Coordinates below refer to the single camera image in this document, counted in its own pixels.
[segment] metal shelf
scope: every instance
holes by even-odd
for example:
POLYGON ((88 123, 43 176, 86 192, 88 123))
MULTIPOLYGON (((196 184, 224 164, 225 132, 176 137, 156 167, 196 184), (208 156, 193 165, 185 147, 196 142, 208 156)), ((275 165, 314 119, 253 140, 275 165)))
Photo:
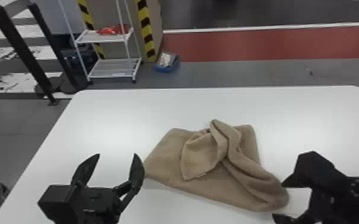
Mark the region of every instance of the metal shelf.
POLYGON ((134 32, 131 27, 125 35, 102 35, 95 30, 84 30, 81 35, 75 40, 76 43, 111 43, 111 42, 127 42, 134 32))
POLYGON ((98 60, 89 72, 89 78, 132 77, 136 73, 142 58, 98 60))

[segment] blue box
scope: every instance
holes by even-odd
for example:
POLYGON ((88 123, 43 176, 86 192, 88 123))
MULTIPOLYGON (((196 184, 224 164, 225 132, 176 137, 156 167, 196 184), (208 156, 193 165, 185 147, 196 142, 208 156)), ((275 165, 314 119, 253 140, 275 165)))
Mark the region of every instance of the blue box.
POLYGON ((158 72, 163 72, 163 73, 170 73, 172 71, 174 71, 175 68, 178 67, 178 64, 180 63, 180 56, 176 55, 174 58, 174 62, 172 63, 172 66, 169 67, 161 67, 158 66, 156 63, 153 65, 154 69, 158 72))

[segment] shelf rack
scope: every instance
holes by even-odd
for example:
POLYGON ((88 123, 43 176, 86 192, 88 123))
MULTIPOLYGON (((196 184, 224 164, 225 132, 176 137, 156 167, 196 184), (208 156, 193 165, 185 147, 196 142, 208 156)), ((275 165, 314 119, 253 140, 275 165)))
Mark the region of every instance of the shelf rack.
MULTIPOLYGON (((122 15, 121 15, 120 3, 119 3, 119 0, 115 0, 115 1, 116 1, 116 6, 117 6, 118 17, 120 20, 120 25, 122 28, 122 33, 125 33, 124 28, 123 28, 123 20, 122 20, 122 15)), ((78 53, 79 61, 81 62, 83 72, 86 74, 88 80, 90 80, 90 78, 131 77, 132 82, 135 83, 138 69, 142 63, 142 57, 140 56, 141 51, 139 48, 138 39, 134 32, 134 24, 132 23, 132 18, 131 18, 131 14, 129 12, 127 0, 124 0, 124 4, 125 4, 126 13, 128 14, 129 25, 131 27, 128 30, 128 33, 123 34, 123 35, 101 35, 101 34, 98 34, 95 30, 88 30, 86 28, 86 24, 84 23, 83 25, 85 27, 85 30, 76 39, 72 32, 71 25, 68 21, 67 14, 66 14, 66 11, 64 9, 64 6, 63 6, 61 0, 58 0, 58 3, 60 4, 60 8, 63 12, 64 19, 65 19, 68 29, 70 31, 71 38, 74 42, 76 52, 78 53), (131 58, 131 55, 129 53, 128 41, 130 40, 131 37, 135 38, 135 43, 136 43, 138 55, 139 55, 138 58, 131 58), (83 62, 82 56, 80 54, 78 45, 83 44, 83 43, 90 43, 93 46, 93 49, 95 50, 95 43, 115 43, 115 42, 124 43, 127 57, 123 58, 123 59, 102 59, 97 54, 98 60, 95 63, 95 65, 93 66, 92 70, 90 72, 88 72, 85 67, 85 63, 83 62)))

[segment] gray floor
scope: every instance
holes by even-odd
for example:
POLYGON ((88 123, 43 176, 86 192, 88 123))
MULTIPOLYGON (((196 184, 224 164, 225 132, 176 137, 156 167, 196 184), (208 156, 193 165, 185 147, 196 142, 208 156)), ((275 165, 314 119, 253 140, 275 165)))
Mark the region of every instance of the gray floor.
POLYGON ((0 181, 11 189, 65 109, 45 100, 0 99, 0 181))
POLYGON ((150 64, 140 68, 137 84, 99 79, 89 89, 205 88, 234 86, 356 85, 359 59, 268 60, 181 63, 169 74, 150 64))
MULTIPOLYGON (((182 63, 169 74, 141 67, 130 80, 94 80, 90 89, 204 88, 229 86, 357 85, 359 59, 182 63)), ((69 100, 0 99, 0 181, 12 188, 69 100)))

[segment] beige towel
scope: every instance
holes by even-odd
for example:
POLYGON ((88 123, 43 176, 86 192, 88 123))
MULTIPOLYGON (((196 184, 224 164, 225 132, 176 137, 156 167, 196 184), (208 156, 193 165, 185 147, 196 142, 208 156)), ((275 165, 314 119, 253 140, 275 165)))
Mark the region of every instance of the beige towel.
POLYGON ((251 211, 285 206, 280 182, 259 165, 250 125, 218 120, 209 129, 170 130, 144 162, 146 177, 182 191, 251 211))

